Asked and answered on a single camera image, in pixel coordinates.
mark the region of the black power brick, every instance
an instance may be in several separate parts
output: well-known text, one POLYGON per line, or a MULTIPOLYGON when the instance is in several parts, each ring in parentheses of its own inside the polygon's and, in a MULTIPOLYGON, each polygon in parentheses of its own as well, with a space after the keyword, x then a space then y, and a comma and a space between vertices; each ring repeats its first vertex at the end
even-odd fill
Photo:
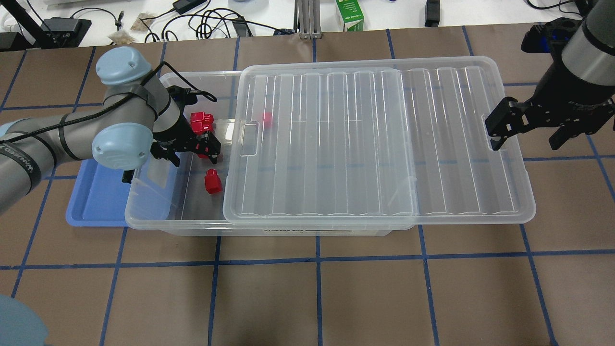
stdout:
POLYGON ((436 27, 440 24, 440 0, 427 0, 425 3, 425 26, 436 27))
POLYGON ((175 9, 175 12, 184 14, 198 5, 205 3, 206 1, 207 0, 177 0, 173 3, 173 8, 175 9))

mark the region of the ridged plastic lid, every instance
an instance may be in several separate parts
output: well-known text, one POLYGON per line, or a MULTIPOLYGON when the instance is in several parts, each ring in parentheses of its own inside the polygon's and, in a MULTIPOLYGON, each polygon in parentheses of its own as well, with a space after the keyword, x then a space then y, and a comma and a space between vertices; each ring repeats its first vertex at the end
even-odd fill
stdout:
POLYGON ((402 89, 392 68, 246 69, 224 216, 265 229, 412 226, 416 178, 402 89))

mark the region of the metal bracket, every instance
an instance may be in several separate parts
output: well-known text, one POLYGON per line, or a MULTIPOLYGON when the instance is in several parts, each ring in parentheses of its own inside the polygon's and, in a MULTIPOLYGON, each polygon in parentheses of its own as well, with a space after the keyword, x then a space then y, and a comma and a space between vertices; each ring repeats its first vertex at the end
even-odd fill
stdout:
POLYGON ((322 37, 320 0, 295 0, 295 31, 303 39, 322 37))

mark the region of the transparent lid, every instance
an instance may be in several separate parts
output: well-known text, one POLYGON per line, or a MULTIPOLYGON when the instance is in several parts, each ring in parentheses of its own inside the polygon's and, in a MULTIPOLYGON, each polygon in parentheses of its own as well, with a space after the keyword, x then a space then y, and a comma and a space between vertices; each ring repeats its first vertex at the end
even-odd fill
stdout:
POLYGON ((224 216, 262 228, 407 228, 418 213, 410 136, 394 68, 247 68, 224 216))
POLYGON ((536 211, 486 57, 252 66, 239 83, 223 212, 236 225, 406 229, 522 223, 536 211))

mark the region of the electrical cord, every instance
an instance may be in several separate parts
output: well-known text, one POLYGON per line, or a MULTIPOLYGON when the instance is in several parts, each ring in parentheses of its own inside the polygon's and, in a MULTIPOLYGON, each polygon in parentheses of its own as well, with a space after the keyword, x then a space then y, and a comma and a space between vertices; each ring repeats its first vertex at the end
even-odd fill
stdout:
POLYGON ((576 14, 576 15, 578 15, 578 16, 580 16, 580 17, 583 17, 583 15, 582 15, 581 13, 579 13, 579 12, 575 12, 575 11, 564 11, 563 9, 561 9, 561 5, 562 5, 562 4, 563 4, 563 2, 561 2, 561 0, 560 0, 559 5, 557 6, 557 9, 558 9, 558 10, 560 10, 560 12, 561 12, 561 13, 576 14))
MULTIPOLYGON (((236 21, 237 19, 241 18, 241 15, 239 15, 237 12, 235 12, 235 11, 233 11, 233 10, 230 10, 230 9, 215 9, 215 10, 211 10, 211 11, 216 11, 216 10, 229 10, 229 11, 233 12, 233 14, 238 15, 238 18, 232 18, 232 19, 231 19, 231 18, 226 18, 226 16, 224 16, 224 17, 214 17, 214 16, 211 16, 211 15, 204 15, 204 14, 183 14, 183 15, 179 15, 179 16, 177 16, 177 17, 172 18, 171 20, 169 20, 169 21, 168 21, 168 22, 164 25, 164 27, 163 27, 163 29, 162 29, 162 31, 161 31, 162 36, 164 37, 164 33, 167 31, 167 28, 169 27, 169 25, 170 25, 172 22, 174 22, 175 20, 178 20, 178 19, 180 19, 180 18, 189 18, 189 17, 196 17, 196 18, 213 18, 213 19, 219 19, 219 20, 221 20, 221 21, 224 21, 224 22, 225 22, 225 24, 226 24, 226 22, 227 22, 227 21, 231 21, 231 22, 233 22, 233 21, 236 21)), ((249 24, 254 24, 254 25, 258 25, 258 26, 263 26, 263 27, 265 27, 265 28, 269 28, 269 29, 272 29, 272 30, 278 30, 277 28, 274 28, 273 26, 269 26, 269 25, 266 25, 266 24, 261 24, 261 23, 257 23, 257 22, 251 22, 251 21, 248 21, 248 20, 245 20, 245 19, 244 19, 244 20, 242 20, 242 22, 245 22, 246 24, 248 24, 248 23, 249 23, 249 24)))
POLYGON ((571 2, 574 2, 574 0, 567 0, 567 1, 560 0, 560 2, 558 2, 558 3, 557 3, 557 4, 555 4, 555 5, 551 5, 551 6, 544 6, 544 7, 534 5, 534 4, 532 4, 532 3, 531 3, 531 1, 530 1, 530 0, 525 0, 525 1, 526 1, 526 3, 527 3, 527 4, 531 7, 531 8, 533 8, 533 9, 537 9, 537 10, 548 10, 548 9, 554 9, 554 8, 556 8, 556 7, 557 7, 557 9, 558 9, 558 10, 560 10, 560 12, 561 12, 561 13, 576 14, 576 15, 579 15, 579 16, 583 17, 583 16, 582 16, 579 12, 564 11, 563 9, 561 9, 561 5, 569 4, 569 3, 571 3, 571 2))
MULTIPOLYGON (((197 91, 198 95, 202 95, 204 96, 206 99, 212 101, 212 102, 217 102, 218 99, 210 92, 207 91, 202 91, 199 88, 197 88, 196 86, 194 86, 192 83, 190 83, 184 76, 181 75, 181 73, 177 72, 176 69, 174 69, 173 66, 171 66, 171 64, 169 64, 168 62, 161 62, 155 69, 153 69, 152 71, 150 71, 148 74, 145 75, 145 77, 143 78, 143 80, 141 81, 140 85, 144 86, 145 84, 147 84, 147 82, 149 82, 150 79, 152 79, 156 73, 158 73, 158 71, 160 71, 162 69, 163 66, 168 67, 173 73, 175 73, 182 81, 184 81, 190 88, 192 88, 193 90, 197 91)), ((59 123, 59 124, 55 124, 55 125, 51 125, 51 126, 47 126, 47 127, 43 127, 42 129, 38 129, 32 132, 28 132, 26 134, 22 134, 16 137, 12 137, 10 139, 7 140, 0 140, 0 143, 4 143, 4 142, 9 142, 9 143, 15 143, 19 140, 22 139, 26 139, 26 138, 30 138, 30 137, 34 137, 35 135, 39 135, 48 131, 52 131, 52 130, 56 130, 59 129, 61 127, 66 127, 66 126, 70 126, 70 125, 74 125, 74 124, 78 124, 78 123, 83 123, 84 121, 88 121, 88 120, 92 120, 92 119, 96 119, 99 118, 107 113, 109 113, 110 111, 113 111, 115 109, 117 109, 118 107, 120 107, 121 105, 125 104, 126 102, 128 102, 130 99, 132 99, 133 97, 135 97, 135 94, 129 94, 127 96, 125 96, 124 98, 122 98, 120 101, 117 101, 116 103, 110 105, 109 107, 106 107, 96 113, 87 115, 87 116, 82 116, 81 118, 77 118, 77 119, 72 119, 63 123, 59 123)))
POLYGON ((551 5, 551 6, 544 6, 544 7, 541 7, 541 6, 536 6, 536 5, 532 4, 530 0, 525 0, 525 1, 527 2, 527 4, 528 4, 528 5, 530 5, 530 7, 531 7, 531 8, 533 8, 533 9, 537 9, 537 10, 548 10, 548 9, 554 9, 554 8, 556 8, 556 7, 558 7, 558 6, 561 6, 561 5, 564 5, 564 4, 569 4, 569 3, 571 3, 571 2, 574 2, 574 0, 567 0, 567 1, 564 1, 564 2, 562 2, 562 1, 560 0, 560 2, 559 2, 558 4, 551 5))
POLYGON ((43 24, 43 26, 45 26, 47 28, 47 30, 49 30, 49 33, 51 34, 51 39, 57 43, 55 36, 54 36, 54 32, 51 31, 51 29, 49 28, 49 25, 47 25, 47 23, 45 23, 45 21, 41 18, 40 15, 38 15, 38 13, 36 12, 36 10, 34 9, 34 6, 32 6, 32 4, 30 4, 30 0, 26 0, 26 2, 28 3, 28 6, 30 6, 30 9, 32 10, 32 12, 35 14, 36 18, 38 18, 41 23, 43 24))
POLYGON ((164 13, 161 13, 161 14, 159 14, 159 15, 155 16, 155 17, 149 17, 149 18, 139 18, 139 20, 141 21, 141 23, 142 23, 143 25, 145 25, 145 27, 146 27, 146 28, 148 29, 148 31, 149 31, 149 33, 148 33, 147 35, 145 35, 145 43, 147 43, 147 42, 148 42, 148 38, 150 38, 150 37, 152 37, 152 40, 153 40, 154 42, 161 41, 161 40, 160 40, 160 36, 158 36, 155 32, 153 32, 153 31, 152 31, 152 29, 149 27, 149 25, 147 25, 147 23, 145 23, 145 21, 146 21, 146 20, 155 20, 155 19, 158 19, 158 18, 162 17, 163 15, 167 15, 167 14, 169 14, 169 13, 173 12, 174 10, 175 10, 175 9, 170 9, 170 10, 168 10, 168 11, 166 11, 166 12, 164 12, 164 13))
POLYGON ((216 14, 218 17, 216 17, 216 19, 218 20, 218 23, 216 23, 216 25, 212 28, 211 25, 209 25, 207 23, 207 20, 209 18, 203 18, 201 17, 200 19, 200 25, 195 28, 193 28, 190 25, 190 21, 193 19, 193 17, 190 18, 190 20, 188 20, 188 26, 190 27, 190 29, 194 30, 195 34, 196 34, 196 38, 197 39, 208 39, 210 37, 212 37, 214 30, 218 29, 220 31, 222 31, 222 33, 224 34, 224 36, 226 38, 231 37, 231 32, 229 31, 229 27, 226 24, 226 21, 224 21, 224 18, 233 15, 233 14, 227 14, 222 16, 217 10, 209 10, 206 12, 203 12, 203 15, 209 15, 209 14, 216 14), (224 24, 224 28, 226 29, 226 33, 224 32, 224 30, 222 30, 221 28, 219 28, 220 23, 224 24))
POLYGON ((94 11, 97 10, 97 11, 107 12, 108 14, 113 16, 113 20, 115 21, 115 26, 117 27, 117 30, 119 31, 122 28, 122 18, 124 18, 124 11, 120 12, 119 16, 116 17, 113 13, 111 13, 111 11, 106 10, 106 9, 101 9, 99 7, 85 7, 83 9, 79 9, 75 11, 75 13, 71 14, 69 18, 74 18, 76 14, 78 14, 81 11, 85 11, 85 10, 94 10, 94 11))

